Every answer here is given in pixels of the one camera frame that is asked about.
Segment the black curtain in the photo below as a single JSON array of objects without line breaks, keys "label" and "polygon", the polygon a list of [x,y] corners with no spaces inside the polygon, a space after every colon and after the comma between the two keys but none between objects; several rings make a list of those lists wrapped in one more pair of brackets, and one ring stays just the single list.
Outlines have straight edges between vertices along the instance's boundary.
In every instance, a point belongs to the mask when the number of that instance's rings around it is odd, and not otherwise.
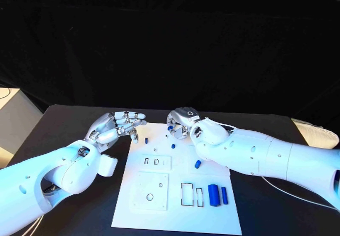
[{"label": "black curtain", "polygon": [[191,106],[340,133],[338,2],[240,3],[7,1],[0,83],[41,110]]}]

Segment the circular hole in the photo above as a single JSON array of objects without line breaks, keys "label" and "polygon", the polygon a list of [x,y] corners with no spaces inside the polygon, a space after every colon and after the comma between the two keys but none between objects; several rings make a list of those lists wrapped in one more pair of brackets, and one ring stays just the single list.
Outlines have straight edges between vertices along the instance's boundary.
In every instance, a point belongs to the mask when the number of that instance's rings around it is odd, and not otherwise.
[{"label": "circular hole", "polygon": [[23,193],[23,194],[26,194],[26,189],[24,189],[24,187],[20,185],[18,186],[18,190],[20,190],[20,192]]},{"label": "circular hole", "polygon": [[147,200],[151,201],[152,199],[154,199],[154,195],[149,193],[149,194],[147,195]]}]

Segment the blue block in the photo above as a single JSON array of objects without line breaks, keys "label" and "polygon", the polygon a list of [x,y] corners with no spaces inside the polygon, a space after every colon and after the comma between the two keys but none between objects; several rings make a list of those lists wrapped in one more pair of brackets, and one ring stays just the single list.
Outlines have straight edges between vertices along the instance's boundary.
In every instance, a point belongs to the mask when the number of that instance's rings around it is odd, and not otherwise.
[{"label": "blue block", "polygon": [[207,185],[207,191],[209,191],[210,206],[217,207],[220,205],[217,185],[216,184]]},{"label": "blue block", "polygon": [[197,169],[200,167],[200,160],[196,161],[194,168]]},{"label": "blue block", "polygon": [[227,197],[226,197],[226,188],[222,187],[222,198],[223,198],[223,204],[226,205],[227,204]]}]

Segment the white robotic arm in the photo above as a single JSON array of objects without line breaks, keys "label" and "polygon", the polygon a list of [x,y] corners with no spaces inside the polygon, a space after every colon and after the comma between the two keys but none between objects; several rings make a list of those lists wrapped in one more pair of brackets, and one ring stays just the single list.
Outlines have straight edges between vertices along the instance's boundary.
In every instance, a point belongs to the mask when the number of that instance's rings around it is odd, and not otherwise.
[{"label": "white robotic arm", "polygon": [[[0,236],[20,230],[70,195],[92,184],[96,173],[112,176],[116,159],[105,154],[122,135],[138,142],[135,127],[144,114],[106,113],[93,122],[83,140],[0,170]],[[53,183],[41,191],[41,179]]]},{"label": "white robotic arm", "polygon": [[288,143],[233,126],[230,131],[200,118],[193,108],[177,108],[167,119],[177,138],[190,136],[196,153],[232,170],[283,179],[317,193],[340,209],[340,151]]}]

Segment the black background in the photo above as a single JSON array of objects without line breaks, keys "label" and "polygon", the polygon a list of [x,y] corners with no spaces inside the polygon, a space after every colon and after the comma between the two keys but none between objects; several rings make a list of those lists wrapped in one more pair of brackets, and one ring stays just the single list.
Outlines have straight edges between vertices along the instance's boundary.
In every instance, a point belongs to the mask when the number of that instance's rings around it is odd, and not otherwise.
[{"label": "black background", "polygon": [[[105,112],[121,110],[142,112],[147,115],[148,122],[157,123],[165,122],[170,112],[126,108],[52,106],[10,161],[10,165],[64,147],[75,140],[80,140],[88,127],[98,117]],[[262,132],[286,142],[305,144],[288,117],[206,112],[200,112],[200,115],[203,117],[209,116],[217,122],[227,123],[242,129]],[[193,235],[193,233],[184,232],[111,228],[129,144],[129,137],[121,137],[115,145],[105,151],[105,154],[118,159],[112,177],[101,177],[98,175],[86,191],[67,197],[60,202],[56,208],[44,215],[34,232],[36,236]],[[268,179],[289,193],[328,205],[318,195],[295,184],[279,179]],[[338,230],[340,217],[335,210],[288,196],[269,186],[260,177],[230,171],[230,180],[243,236],[334,235]],[[203,223],[194,221],[194,215],[190,220],[193,224]]]},{"label": "black background", "polygon": [[49,105],[278,114],[340,133],[337,1],[0,1],[0,83]]}]

